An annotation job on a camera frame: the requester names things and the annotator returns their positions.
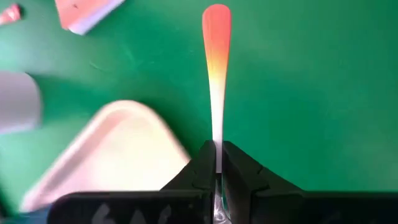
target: green work mat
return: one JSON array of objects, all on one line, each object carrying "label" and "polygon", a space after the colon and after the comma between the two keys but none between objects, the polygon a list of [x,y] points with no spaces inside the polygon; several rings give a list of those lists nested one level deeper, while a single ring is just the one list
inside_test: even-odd
[{"label": "green work mat", "polygon": [[195,155],[211,138],[201,14],[214,3],[233,13],[224,138],[303,189],[398,190],[396,0],[126,0],[84,37],[61,29],[53,0],[19,3],[0,69],[31,74],[45,107],[41,128],[0,136],[14,212],[114,100],[153,108]]}]

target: black plastic holder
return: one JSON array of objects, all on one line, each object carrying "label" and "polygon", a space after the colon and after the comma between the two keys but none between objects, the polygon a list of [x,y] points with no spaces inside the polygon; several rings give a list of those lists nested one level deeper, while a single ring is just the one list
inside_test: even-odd
[{"label": "black plastic holder", "polygon": [[[160,191],[66,195],[52,206],[48,224],[213,223],[215,155],[206,141]],[[398,223],[397,193],[302,190],[231,142],[223,144],[223,187],[232,224]]]}]

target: white plastic tray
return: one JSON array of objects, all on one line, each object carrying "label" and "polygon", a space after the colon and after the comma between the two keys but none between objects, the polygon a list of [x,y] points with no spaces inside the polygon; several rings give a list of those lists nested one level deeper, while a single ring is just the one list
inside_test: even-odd
[{"label": "white plastic tray", "polygon": [[79,191],[160,190],[190,158],[147,106],[105,106],[24,197],[31,212]]}]

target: gray object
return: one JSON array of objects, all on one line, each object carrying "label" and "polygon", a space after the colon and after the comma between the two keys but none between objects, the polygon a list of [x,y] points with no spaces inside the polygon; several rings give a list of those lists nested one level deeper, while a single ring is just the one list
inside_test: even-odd
[{"label": "gray object", "polygon": [[32,77],[0,71],[0,134],[36,127],[41,111],[40,91]]}]

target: pink object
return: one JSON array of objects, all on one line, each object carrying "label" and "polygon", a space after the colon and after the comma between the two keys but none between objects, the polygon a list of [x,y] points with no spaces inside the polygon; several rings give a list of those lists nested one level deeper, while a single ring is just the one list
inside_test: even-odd
[{"label": "pink object", "polygon": [[21,10],[17,4],[13,4],[0,14],[0,25],[9,24],[21,19]]},{"label": "pink object", "polygon": [[84,35],[125,0],[55,0],[62,28]]}]

